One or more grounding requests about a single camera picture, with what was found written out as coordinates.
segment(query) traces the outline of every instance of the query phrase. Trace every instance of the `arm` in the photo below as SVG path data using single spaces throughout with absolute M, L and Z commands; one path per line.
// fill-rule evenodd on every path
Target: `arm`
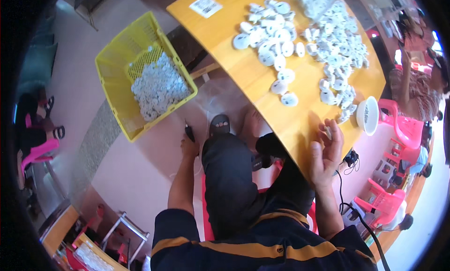
M 329 126 L 332 139 L 324 133 L 325 126 Z M 330 240 L 344 229 L 344 222 L 339 213 L 336 198 L 332 189 L 333 173 L 339 166 L 344 142 L 343 134 L 334 120 L 325 120 L 325 124 L 319 125 L 319 142 L 311 143 L 312 165 L 311 182 L 316 192 L 316 221 L 319 235 L 325 240 Z
M 24 189 L 25 188 L 25 177 L 23 176 L 22 173 L 22 150 L 19 150 L 17 152 L 17 173 L 18 173 L 18 183 L 19 183 L 19 189 Z
M 398 107 L 408 117 L 419 119 L 419 106 L 416 99 L 409 98 L 409 82 L 411 74 L 411 58 L 404 47 L 400 46 L 403 74 L 401 76 L 400 97 Z
M 192 142 L 187 135 L 181 141 L 183 159 L 169 191 L 167 208 L 183 209 L 194 215 L 192 198 L 194 195 L 194 161 L 199 152 L 198 142 Z

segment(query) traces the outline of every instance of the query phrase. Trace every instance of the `black slipper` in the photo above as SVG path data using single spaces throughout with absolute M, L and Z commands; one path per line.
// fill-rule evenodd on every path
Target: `black slipper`
M 64 126 L 55 127 L 55 129 L 53 129 L 53 137 L 55 139 L 62 139 L 64 136 L 66 136 L 66 129 Z
M 226 125 L 223 126 L 216 126 L 216 124 L 219 124 L 220 122 L 226 123 Z M 229 118 L 227 115 L 221 114 L 215 116 L 211 124 L 209 125 L 209 137 L 212 137 L 213 135 L 217 134 L 226 134 L 229 133 L 230 127 L 229 127 Z
M 55 97 L 52 96 L 52 97 L 50 97 L 49 102 L 47 103 L 49 107 L 47 108 L 47 105 L 44 105 L 45 118 L 50 117 L 50 112 L 51 112 L 52 109 L 53 109 L 54 103 L 55 103 Z

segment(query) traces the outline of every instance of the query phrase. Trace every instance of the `yellow wooden table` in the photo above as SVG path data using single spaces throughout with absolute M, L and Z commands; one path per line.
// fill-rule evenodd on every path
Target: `yellow wooden table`
M 320 101 L 319 81 L 325 77 L 324 64 L 315 62 L 306 54 L 300 58 L 295 55 L 286 58 L 286 68 L 294 70 L 296 79 L 289 85 L 289 91 L 299 98 L 296 107 L 281 104 L 279 96 L 270 92 L 270 85 L 276 80 L 277 72 L 258 61 L 256 49 L 236 50 L 232 40 L 239 34 L 239 24 L 246 21 L 249 14 L 248 5 L 264 5 L 264 0 L 215 0 L 223 7 L 209 18 L 189 8 L 196 0 L 177 0 L 167 10 L 184 26 L 188 32 L 214 57 L 229 74 L 248 99 L 255 105 L 274 133 L 288 150 L 305 176 L 309 170 L 308 145 L 315 139 L 317 125 L 325 118 L 336 118 L 340 114 L 337 106 L 328 106 Z M 309 25 L 303 15 L 303 9 L 297 0 L 285 1 L 296 12 L 294 25 L 299 33 Z M 370 68 L 356 69 L 349 78 L 357 93 L 358 104 L 369 96 L 379 99 L 386 83 L 374 48 L 363 28 L 358 23 L 359 34 L 367 45 Z M 294 43 L 305 39 L 299 37 Z M 361 130 L 358 129 L 354 116 L 340 125 L 345 136 L 342 155 L 344 156 L 356 142 Z

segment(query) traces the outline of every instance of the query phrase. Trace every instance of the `black cable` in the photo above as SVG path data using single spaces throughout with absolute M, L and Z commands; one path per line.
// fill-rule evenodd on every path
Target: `black cable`
M 336 170 L 336 172 L 339 175 L 339 179 L 341 180 L 341 186 L 340 186 L 340 189 L 339 189 L 339 195 L 341 196 L 341 204 L 339 205 L 339 209 L 341 209 L 341 207 L 344 207 L 344 205 L 346 205 L 349 208 L 351 208 L 353 212 L 356 212 L 358 214 L 358 217 L 360 218 L 361 223 L 369 231 L 369 233 L 372 236 L 372 238 L 374 238 L 375 245 L 377 245 L 378 253 L 380 254 L 380 258 L 381 258 L 381 262 L 383 263 L 384 270 L 385 271 L 391 271 L 391 269 L 389 268 L 389 266 L 387 264 L 386 258 L 384 257 L 384 253 L 383 253 L 383 250 L 381 248 L 380 242 L 378 241 L 378 238 L 375 235 L 375 233 L 372 231 L 372 229 L 370 229 L 370 227 L 367 225 L 367 223 L 365 223 L 365 221 L 362 218 L 361 214 L 355 208 L 353 208 L 351 205 L 349 205 L 349 204 L 347 204 L 346 202 L 343 201 L 343 198 L 342 198 L 342 177 L 341 177 L 341 174 L 339 173 L 339 171 Z
M 353 163 L 353 165 L 349 168 L 346 168 L 344 170 L 344 175 L 349 175 L 350 173 L 353 172 L 353 170 L 355 170 L 355 172 L 357 172 L 358 170 L 360 170 L 360 158 L 358 157 L 357 160 Z

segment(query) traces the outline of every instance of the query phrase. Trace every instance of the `hand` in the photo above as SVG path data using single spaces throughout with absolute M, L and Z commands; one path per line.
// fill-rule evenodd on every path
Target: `hand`
M 183 153 L 183 158 L 192 157 L 195 158 L 199 154 L 200 145 L 199 143 L 192 142 L 191 139 L 186 135 L 183 135 L 184 139 L 181 141 L 181 152 Z
M 332 139 L 328 139 L 325 134 L 325 126 L 330 127 Z M 344 134 L 335 120 L 325 120 L 325 124 L 319 125 L 319 141 L 322 140 L 324 148 L 320 142 L 311 142 L 311 169 L 310 177 L 314 190 L 327 189 L 331 187 L 333 173 L 341 162 L 342 146 L 344 144 Z
M 401 51 L 401 65 L 403 69 L 410 69 L 411 68 L 411 54 L 409 54 L 408 51 L 405 50 L 404 47 L 400 46 Z

